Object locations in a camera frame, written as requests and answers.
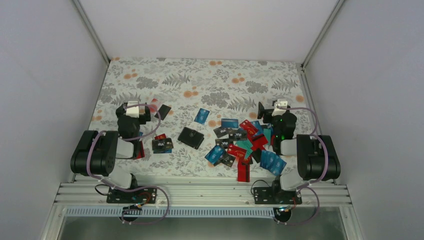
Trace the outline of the black card holder wallet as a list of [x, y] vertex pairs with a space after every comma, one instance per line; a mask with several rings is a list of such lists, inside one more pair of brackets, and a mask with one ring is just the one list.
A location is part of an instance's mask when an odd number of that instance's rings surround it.
[[194, 129], [184, 127], [177, 140], [197, 150], [204, 140], [204, 134]]

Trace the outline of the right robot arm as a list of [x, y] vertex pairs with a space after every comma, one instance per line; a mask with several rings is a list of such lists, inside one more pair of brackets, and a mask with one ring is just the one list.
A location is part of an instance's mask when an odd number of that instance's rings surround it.
[[276, 100], [272, 109], [258, 104], [257, 117], [270, 124], [271, 151], [256, 148], [252, 155], [264, 169], [277, 177], [279, 185], [271, 189], [271, 198], [278, 204], [290, 197], [290, 191], [317, 182], [337, 179], [341, 165], [332, 138], [318, 135], [317, 126], [310, 134], [295, 134], [297, 117], [287, 101]]

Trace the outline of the red card left side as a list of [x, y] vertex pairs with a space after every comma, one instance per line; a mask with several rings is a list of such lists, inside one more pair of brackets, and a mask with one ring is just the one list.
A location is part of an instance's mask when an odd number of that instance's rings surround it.
[[145, 152], [144, 152], [143, 142], [136, 140], [133, 145], [134, 145], [133, 158], [134, 159], [144, 158]]

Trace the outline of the red vip card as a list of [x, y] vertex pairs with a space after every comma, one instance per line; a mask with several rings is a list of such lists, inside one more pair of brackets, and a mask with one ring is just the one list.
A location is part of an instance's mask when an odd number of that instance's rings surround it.
[[231, 143], [228, 145], [227, 153], [236, 158], [244, 159], [246, 156], [247, 150]]
[[258, 133], [258, 129], [247, 119], [239, 124], [239, 126], [247, 132], [249, 136], [254, 136]]

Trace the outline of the translucent red dot card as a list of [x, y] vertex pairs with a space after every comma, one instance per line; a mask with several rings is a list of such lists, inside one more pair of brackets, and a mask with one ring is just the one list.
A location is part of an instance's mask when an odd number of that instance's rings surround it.
[[148, 107], [151, 114], [155, 114], [157, 110], [160, 109], [162, 105], [162, 101], [157, 98], [152, 98], [151, 101], [148, 103], [150, 106]]

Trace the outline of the blue card fan right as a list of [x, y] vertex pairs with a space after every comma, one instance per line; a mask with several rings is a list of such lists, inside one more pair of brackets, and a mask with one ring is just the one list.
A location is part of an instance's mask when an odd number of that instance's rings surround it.
[[273, 175], [281, 175], [286, 165], [287, 163], [276, 153], [267, 150], [261, 151], [259, 166]]

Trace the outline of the black VIP card stack left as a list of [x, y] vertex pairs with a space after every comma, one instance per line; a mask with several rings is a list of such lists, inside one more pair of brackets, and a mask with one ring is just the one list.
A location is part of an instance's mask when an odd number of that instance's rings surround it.
[[153, 139], [152, 150], [154, 154], [166, 153], [174, 148], [171, 138]]

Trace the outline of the teal card centre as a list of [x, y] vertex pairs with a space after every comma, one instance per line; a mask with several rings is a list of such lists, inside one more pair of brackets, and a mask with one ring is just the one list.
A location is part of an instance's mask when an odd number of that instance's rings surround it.
[[235, 144], [238, 147], [246, 150], [246, 154], [247, 155], [250, 155], [252, 153], [252, 147], [253, 147], [253, 145], [252, 145], [252, 143], [249, 140], [238, 140], [238, 141], [235, 142]]

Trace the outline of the black VIP card centre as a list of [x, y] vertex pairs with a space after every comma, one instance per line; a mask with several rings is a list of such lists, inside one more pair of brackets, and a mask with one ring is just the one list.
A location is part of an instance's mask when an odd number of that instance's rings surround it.
[[228, 138], [230, 141], [244, 141], [248, 139], [248, 133], [246, 130], [240, 128], [237, 130], [232, 130], [229, 134], [228, 134]]

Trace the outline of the red VIP card centre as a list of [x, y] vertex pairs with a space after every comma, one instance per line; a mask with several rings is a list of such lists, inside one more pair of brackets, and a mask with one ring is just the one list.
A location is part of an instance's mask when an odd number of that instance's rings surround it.
[[246, 156], [247, 150], [231, 143], [228, 145], [227, 153], [236, 158], [244, 159]]

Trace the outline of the red card at front edge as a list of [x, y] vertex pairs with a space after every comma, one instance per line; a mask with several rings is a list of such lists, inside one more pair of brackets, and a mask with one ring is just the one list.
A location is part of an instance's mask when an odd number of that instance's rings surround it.
[[237, 181], [250, 182], [250, 165], [248, 163], [239, 162], [237, 164]]

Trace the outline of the blue card lower centre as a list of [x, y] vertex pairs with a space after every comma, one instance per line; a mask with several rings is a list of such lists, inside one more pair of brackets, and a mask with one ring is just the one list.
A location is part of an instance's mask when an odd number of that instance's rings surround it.
[[225, 149], [219, 145], [215, 145], [205, 156], [205, 159], [215, 165], [219, 159], [225, 154]]

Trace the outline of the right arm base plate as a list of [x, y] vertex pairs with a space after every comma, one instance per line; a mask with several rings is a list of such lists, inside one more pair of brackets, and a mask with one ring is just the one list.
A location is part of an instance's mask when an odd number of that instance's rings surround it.
[[273, 189], [272, 187], [254, 187], [254, 202], [257, 205], [300, 205], [302, 198], [295, 191]]

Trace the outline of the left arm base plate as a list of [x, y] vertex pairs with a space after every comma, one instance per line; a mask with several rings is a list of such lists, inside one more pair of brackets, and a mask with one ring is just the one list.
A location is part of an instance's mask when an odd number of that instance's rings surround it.
[[156, 188], [145, 188], [134, 192], [124, 192], [109, 189], [106, 202], [108, 204], [155, 204], [157, 196]]

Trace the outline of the aluminium rail frame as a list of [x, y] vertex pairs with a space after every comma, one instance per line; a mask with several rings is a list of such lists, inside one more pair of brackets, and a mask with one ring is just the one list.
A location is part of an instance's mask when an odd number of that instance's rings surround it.
[[276, 222], [281, 204], [255, 204], [257, 178], [139, 176], [154, 185], [154, 204], [107, 203], [108, 188], [76, 175], [61, 183], [41, 235], [44, 240], [72, 239], [224, 239], [361, 240], [363, 238], [345, 185], [332, 180], [301, 191], [302, 204], [288, 225]]

